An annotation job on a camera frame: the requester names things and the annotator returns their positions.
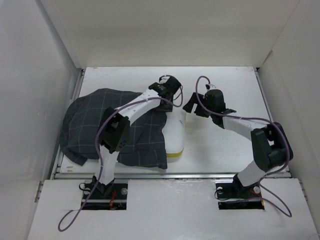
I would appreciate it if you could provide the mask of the white pillow yellow edge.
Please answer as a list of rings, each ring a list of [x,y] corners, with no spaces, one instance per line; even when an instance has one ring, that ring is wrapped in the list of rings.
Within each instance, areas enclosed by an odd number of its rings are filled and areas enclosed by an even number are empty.
[[[185,147],[186,112],[176,109],[166,114],[166,123],[162,129],[165,151],[168,158],[178,158]]]

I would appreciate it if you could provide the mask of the dark grey checked pillowcase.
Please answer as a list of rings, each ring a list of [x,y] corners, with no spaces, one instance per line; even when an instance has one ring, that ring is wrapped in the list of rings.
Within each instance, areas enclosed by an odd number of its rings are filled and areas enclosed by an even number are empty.
[[[107,108],[118,108],[139,96],[138,92],[109,88],[98,89],[77,98],[67,109],[59,135],[62,153],[73,163],[83,166],[87,160],[98,160],[95,138]],[[167,122],[165,112],[150,110],[130,126],[128,143],[117,162],[129,167],[168,168],[162,130]]]

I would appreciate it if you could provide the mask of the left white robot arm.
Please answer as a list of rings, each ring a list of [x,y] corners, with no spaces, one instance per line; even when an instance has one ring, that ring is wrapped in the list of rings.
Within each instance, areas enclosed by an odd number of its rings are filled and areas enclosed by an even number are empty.
[[[100,167],[92,177],[89,195],[95,192],[103,199],[111,195],[119,152],[130,140],[130,127],[138,118],[153,109],[164,112],[166,106],[182,106],[173,103],[176,92],[183,90],[182,84],[172,75],[164,75],[162,79],[129,103],[104,111],[94,140]]]

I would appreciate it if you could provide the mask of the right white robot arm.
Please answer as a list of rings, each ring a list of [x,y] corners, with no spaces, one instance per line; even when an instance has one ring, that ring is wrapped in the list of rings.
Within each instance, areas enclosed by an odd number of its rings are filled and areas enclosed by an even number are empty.
[[[183,106],[187,113],[211,118],[218,127],[235,132],[251,141],[253,160],[234,175],[232,182],[217,188],[224,198],[240,199],[258,185],[260,179],[277,167],[285,167],[293,159],[293,150],[282,125],[278,122],[262,123],[262,119],[248,120],[226,107],[219,89],[206,94],[194,92]]]

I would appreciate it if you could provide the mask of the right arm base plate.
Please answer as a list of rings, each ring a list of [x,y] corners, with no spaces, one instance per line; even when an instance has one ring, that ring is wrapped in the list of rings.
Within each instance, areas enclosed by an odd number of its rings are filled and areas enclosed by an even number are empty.
[[[219,210],[264,210],[258,184],[237,189],[232,182],[216,181],[214,196]]]

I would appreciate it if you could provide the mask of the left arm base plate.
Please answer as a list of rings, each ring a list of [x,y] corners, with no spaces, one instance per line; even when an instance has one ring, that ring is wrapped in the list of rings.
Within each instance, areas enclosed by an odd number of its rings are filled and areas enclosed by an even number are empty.
[[[126,210],[128,196],[128,182],[110,182],[105,185],[98,183],[93,190],[95,182],[82,182],[78,188],[82,191],[80,204],[84,204],[83,210]]]

